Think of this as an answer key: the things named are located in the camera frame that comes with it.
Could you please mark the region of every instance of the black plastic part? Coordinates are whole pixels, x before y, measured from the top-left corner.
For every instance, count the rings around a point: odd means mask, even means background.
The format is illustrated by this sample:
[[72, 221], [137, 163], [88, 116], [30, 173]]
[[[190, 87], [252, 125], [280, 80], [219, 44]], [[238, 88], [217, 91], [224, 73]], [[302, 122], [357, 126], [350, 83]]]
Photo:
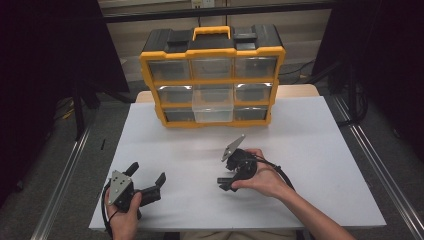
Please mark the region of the black plastic part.
[[224, 183], [228, 183], [229, 181], [231, 181], [231, 179], [232, 179], [232, 178], [218, 178], [218, 179], [216, 180], [216, 182], [217, 182], [218, 184], [224, 184]]
[[140, 209], [137, 210], [137, 219], [140, 220], [141, 219], [141, 211]]
[[193, 40], [193, 34], [194, 29], [180, 31], [155, 29], [151, 31], [143, 52], [184, 53], [187, 50], [225, 48], [255, 50], [260, 47], [283, 46], [273, 24], [231, 27], [230, 38], [226, 33], [197, 34], [196, 39]]
[[131, 177], [135, 171], [138, 169], [138, 162], [134, 162], [131, 164], [131, 166], [127, 169], [127, 171], [123, 172], [123, 174], [127, 175], [128, 177]]
[[237, 148], [227, 160], [227, 169], [230, 171], [235, 170], [237, 173], [233, 178], [219, 185], [219, 187], [224, 191], [231, 190], [236, 192], [237, 189], [231, 187], [233, 182], [250, 179], [255, 176], [258, 169], [255, 159], [256, 157], [253, 154]]
[[131, 182], [128, 187], [124, 190], [124, 192], [116, 199], [115, 205], [116, 207], [123, 211], [128, 212], [131, 205], [131, 200], [134, 196], [134, 183]]
[[155, 185], [156, 185], [156, 186], [158, 186], [158, 187], [162, 187], [162, 185], [165, 183], [165, 181], [166, 181], [166, 175], [165, 175], [165, 173], [163, 172], [163, 173], [159, 176], [158, 180], [156, 180]]
[[146, 206], [161, 199], [160, 187], [158, 186], [149, 187], [143, 190], [136, 190], [136, 193], [137, 192], [141, 192], [143, 196], [140, 203], [140, 207]]

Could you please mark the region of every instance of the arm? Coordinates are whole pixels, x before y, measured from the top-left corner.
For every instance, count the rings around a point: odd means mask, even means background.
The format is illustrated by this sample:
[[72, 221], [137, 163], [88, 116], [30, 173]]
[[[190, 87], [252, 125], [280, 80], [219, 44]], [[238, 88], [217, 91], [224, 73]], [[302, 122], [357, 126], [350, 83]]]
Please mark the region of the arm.
[[141, 193], [136, 193], [131, 200], [130, 209], [127, 213], [118, 212], [115, 205], [108, 205], [109, 191], [106, 191], [105, 202], [107, 216], [112, 227], [114, 240], [134, 240], [137, 233], [137, 210], [141, 203]]
[[[262, 151], [259, 149], [246, 151], [263, 158]], [[277, 198], [317, 239], [354, 239], [344, 228], [287, 186], [269, 165], [258, 162], [258, 170], [253, 178], [236, 181], [232, 187], [251, 188], [265, 196]]]

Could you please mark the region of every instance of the white tabletop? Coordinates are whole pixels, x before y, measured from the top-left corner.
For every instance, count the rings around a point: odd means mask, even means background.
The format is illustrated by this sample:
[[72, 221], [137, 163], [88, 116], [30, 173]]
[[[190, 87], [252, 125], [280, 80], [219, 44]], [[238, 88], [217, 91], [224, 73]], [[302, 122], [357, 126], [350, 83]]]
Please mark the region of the white tabletop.
[[[303, 227], [279, 201], [253, 191], [218, 187], [231, 177], [220, 161], [225, 147], [242, 133], [240, 148], [260, 148], [281, 165], [296, 191], [346, 227], [374, 227], [385, 221], [322, 97], [277, 99], [267, 127], [171, 129], [161, 125], [154, 103], [132, 104], [109, 170], [140, 169], [136, 189], [153, 186], [161, 172], [162, 199], [141, 208], [139, 228], [152, 231], [271, 230]], [[100, 205], [92, 229], [104, 229]]]

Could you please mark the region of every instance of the wire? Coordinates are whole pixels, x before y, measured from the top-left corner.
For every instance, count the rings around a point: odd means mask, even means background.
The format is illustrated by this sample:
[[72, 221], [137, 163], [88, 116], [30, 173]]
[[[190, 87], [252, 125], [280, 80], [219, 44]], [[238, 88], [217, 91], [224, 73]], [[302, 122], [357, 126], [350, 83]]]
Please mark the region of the wire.
[[56, 107], [56, 111], [57, 110], [59, 110], [59, 109], [61, 109], [61, 108], [63, 108], [64, 106], [66, 106], [66, 105], [68, 105], [68, 103], [69, 102], [71, 102], [72, 101], [72, 98], [70, 97], [70, 98], [68, 98], [66, 101], [65, 101], [65, 103], [63, 103], [62, 105], [60, 105], [59, 107]]
[[360, 123], [362, 120], [364, 120], [365, 116], [368, 112], [368, 97], [365, 89], [362, 87], [361, 84], [357, 83], [359, 87], [359, 92], [356, 94], [358, 97], [358, 103], [359, 104], [359, 111], [357, 113], [356, 119], [348, 119], [346, 121], [340, 121], [337, 122], [338, 127], [344, 127], [350, 124]]
[[283, 178], [283, 180], [286, 182], [286, 184], [291, 188], [291, 189], [293, 189], [293, 190], [295, 190], [294, 189], [294, 186], [293, 186], [293, 184], [291, 183], [291, 181], [290, 181], [290, 179], [289, 179], [289, 177], [283, 172], [283, 170], [281, 170], [281, 167], [280, 166], [277, 166], [277, 165], [275, 165], [275, 164], [273, 164], [273, 163], [271, 163], [271, 162], [269, 162], [269, 161], [267, 161], [265, 158], [263, 158], [263, 157], [261, 157], [261, 156], [257, 156], [257, 155], [253, 155], [253, 156], [255, 156], [255, 157], [257, 157], [257, 158], [260, 158], [260, 160], [259, 159], [242, 159], [242, 160], [240, 160], [241, 162], [243, 162], [243, 161], [246, 161], [246, 162], [260, 162], [260, 163], [265, 163], [265, 164], [267, 164], [267, 165], [269, 165], [269, 166], [271, 166], [275, 171], [277, 171], [277, 173]]
[[105, 202], [105, 198], [106, 198], [106, 191], [109, 187], [110, 187], [110, 179], [109, 179], [109, 182], [106, 184], [106, 186], [103, 188], [103, 192], [102, 192], [102, 217], [103, 217], [103, 222], [105, 224], [106, 232], [113, 239], [112, 227], [110, 226], [110, 221], [108, 221], [107, 218], [106, 218], [106, 210], [105, 210], [105, 206], [104, 206], [104, 202]]
[[302, 69], [304, 69], [306, 66], [308, 66], [309, 64], [311, 64], [311, 63], [313, 63], [313, 62], [315, 62], [315, 59], [313, 59], [313, 60], [311, 60], [311, 61], [309, 61], [309, 62], [307, 62], [307, 63], [303, 64], [300, 68], [298, 68], [298, 69], [296, 69], [296, 70], [294, 70], [294, 71], [286, 72], [286, 73], [280, 73], [280, 74], [278, 74], [278, 76], [287, 75], [287, 74], [292, 74], [292, 73], [296, 73], [296, 72], [302, 71]]
[[117, 214], [119, 212], [119, 210], [116, 210], [113, 214], [112, 214], [112, 216], [110, 216], [110, 218], [109, 218], [109, 224], [110, 224], [110, 221], [112, 221], [112, 218], [113, 217], [115, 217], [115, 214]]
[[58, 116], [58, 117], [55, 117], [54, 119], [53, 119], [53, 121], [57, 121], [58, 119], [60, 119], [60, 118], [62, 118], [62, 119], [67, 119], [68, 117], [70, 117], [71, 116], [71, 114], [73, 113], [75, 111], [75, 108], [74, 107], [72, 107], [71, 109], [69, 109], [68, 111], [66, 111], [64, 114], [62, 114], [62, 115], [60, 115], [60, 116]]

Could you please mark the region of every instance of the clear plastic drawer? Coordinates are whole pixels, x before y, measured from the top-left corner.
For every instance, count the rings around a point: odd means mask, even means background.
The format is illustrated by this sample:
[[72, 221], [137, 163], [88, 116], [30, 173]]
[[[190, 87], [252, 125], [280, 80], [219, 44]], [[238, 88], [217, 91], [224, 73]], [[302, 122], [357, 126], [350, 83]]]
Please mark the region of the clear plastic drawer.
[[194, 79], [231, 78], [231, 58], [198, 58], [191, 60]]
[[236, 78], [273, 78], [277, 57], [238, 57], [235, 59]]
[[234, 84], [237, 101], [268, 101], [272, 83]]
[[232, 88], [193, 90], [192, 110], [196, 122], [231, 122], [233, 109]]
[[162, 103], [189, 103], [192, 100], [192, 86], [161, 86], [156, 89]]
[[165, 108], [163, 112], [168, 122], [194, 121], [194, 113], [191, 108]]
[[267, 111], [268, 106], [238, 106], [234, 108], [234, 120], [265, 120]]
[[149, 67], [154, 81], [190, 79], [187, 60], [152, 60], [149, 61]]

